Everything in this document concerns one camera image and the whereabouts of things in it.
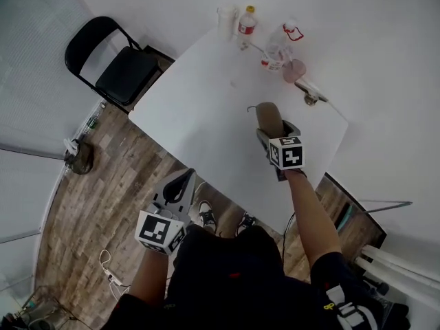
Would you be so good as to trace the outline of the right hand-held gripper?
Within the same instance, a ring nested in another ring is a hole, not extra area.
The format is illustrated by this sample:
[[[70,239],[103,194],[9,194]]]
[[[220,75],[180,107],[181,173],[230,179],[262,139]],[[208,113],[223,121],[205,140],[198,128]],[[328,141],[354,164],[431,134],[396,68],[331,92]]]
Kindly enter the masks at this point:
[[[275,168],[277,180],[285,181],[285,171],[302,170],[305,167],[305,151],[300,139],[300,129],[287,120],[283,120],[285,137],[272,138],[261,129],[256,136],[267,153],[269,163]]]

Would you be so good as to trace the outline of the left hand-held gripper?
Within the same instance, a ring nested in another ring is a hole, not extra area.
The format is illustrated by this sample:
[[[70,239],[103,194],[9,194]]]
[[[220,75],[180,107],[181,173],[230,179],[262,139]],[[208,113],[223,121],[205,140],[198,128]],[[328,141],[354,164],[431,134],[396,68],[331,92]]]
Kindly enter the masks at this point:
[[[135,239],[145,248],[172,255],[187,235],[188,216],[193,202],[196,172],[179,170],[163,178],[155,187],[152,203],[141,210]]]

